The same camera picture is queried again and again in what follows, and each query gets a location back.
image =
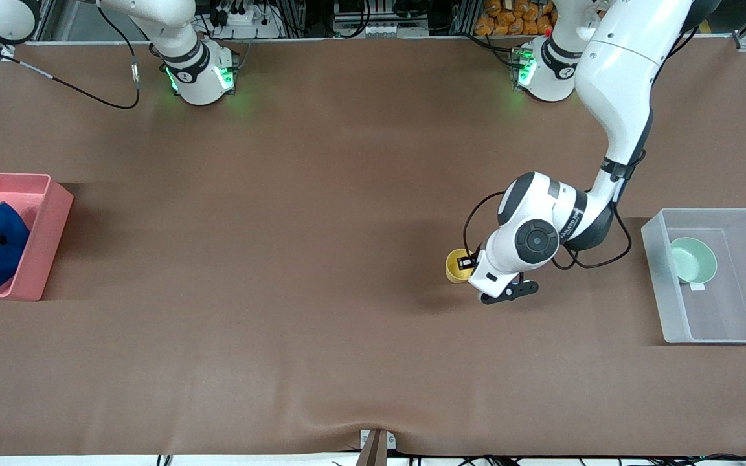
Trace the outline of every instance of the pink plastic container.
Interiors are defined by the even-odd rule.
[[[45,291],[74,195],[48,175],[0,173],[0,203],[8,203],[30,230],[16,275],[0,299],[38,301]]]

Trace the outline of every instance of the table surface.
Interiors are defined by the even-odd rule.
[[[127,53],[17,56],[130,101]],[[254,45],[236,96],[193,108],[139,55],[132,111],[0,65],[0,171],[76,197],[45,300],[0,302],[0,454],[341,450],[369,427],[413,454],[746,454],[746,346],[663,341],[639,233],[663,207],[746,206],[731,39],[694,39],[655,86],[633,252],[495,306],[444,258],[514,177],[592,183],[606,141],[576,96],[512,91],[468,41],[370,39]]]

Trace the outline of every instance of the robotic arm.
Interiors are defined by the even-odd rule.
[[[98,5],[129,15],[145,32],[168,66],[175,90],[189,104],[211,104],[234,89],[237,63],[232,51],[198,38],[190,24],[193,0],[98,0]],[[0,0],[0,42],[30,39],[38,27],[38,12],[38,0]]]
[[[588,192],[539,172],[524,174],[510,184],[497,212],[500,227],[480,245],[468,280],[483,292],[483,302],[515,298],[518,274],[544,265],[560,245],[580,251],[604,240],[651,126],[652,82],[690,4],[692,0],[612,4],[574,73],[578,97],[609,139],[598,176]],[[561,16],[558,23],[565,19]]]

